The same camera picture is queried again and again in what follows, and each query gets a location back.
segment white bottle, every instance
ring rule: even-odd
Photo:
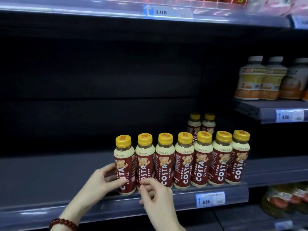
[[[266,67],[261,65],[263,56],[248,58],[248,65],[240,68],[239,80],[234,97],[241,100],[258,100],[260,87],[266,72]]]
[[[282,78],[287,74],[287,68],[281,65],[282,61],[283,57],[269,58],[260,89],[260,99],[276,100],[278,98]]]
[[[297,58],[282,80],[279,97],[300,99],[308,79],[308,58]]]

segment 3.00 price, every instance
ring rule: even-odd
[[[163,11],[163,10],[156,10],[155,11],[155,14],[164,14],[164,15],[166,15],[167,14],[167,11]]]

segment price tag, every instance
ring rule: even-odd
[[[305,113],[303,109],[276,109],[276,122],[302,122]]]
[[[163,5],[143,5],[145,18],[176,20],[176,21],[194,21],[190,8],[172,7]]]
[[[276,231],[293,229],[293,221],[277,221],[275,222]]]
[[[296,29],[308,29],[308,17],[307,16],[294,16],[292,15],[294,27]]]
[[[197,208],[224,205],[226,202],[225,192],[196,194]]]

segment yellow bottle cap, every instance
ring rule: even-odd
[[[235,130],[233,132],[233,138],[240,141],[248,141],[250,139],[250,134],[246,131]]]
[[[232,135],[227,131],[217,131],[216,139],[223,143],[229,143],[232,141]]]
[[[215,120],[215,114],[206,113],[206,114],[204,114],[204,118],[207,119],[207,120]]]
[[[197,134],[197,140],[201,143],[211,143],[212,134],[206,131],[199,131]]]
[[[140,145],[150,145],[153,142],[153,137],[151,134],[143,133],[138,135],[138,143]]]
[[[132,138],[129,135],[120,135],[115,138],[117,147],[128,147],[132,144]]]
[[[161,133],[158,136],[158,142],[163,145],[170,145],[173,143],[173,136],[169,133]]]
[[[191,113],[190,114],[190,119],[199,120],[200,119],[200,114],[198,114],[198,113]]]
[[[177,140],[183,144],[190,144],[193,142],[193,135],[188,132],[180,132]]]

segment red bead bracelet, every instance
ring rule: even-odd
[[[72,231],[78,231],[78,226],[69,221],[69,220],[66,220],[66,219],[60,219],[60,218],[57,218],[57,219],[54,219],[52,222],[50,222],[50,225],[49,225],[49,230],[51,230],[51,228],[56,225],[56,224],[61,224],[61,225],[65,225],[67,226],[68,228],[70,228]]]

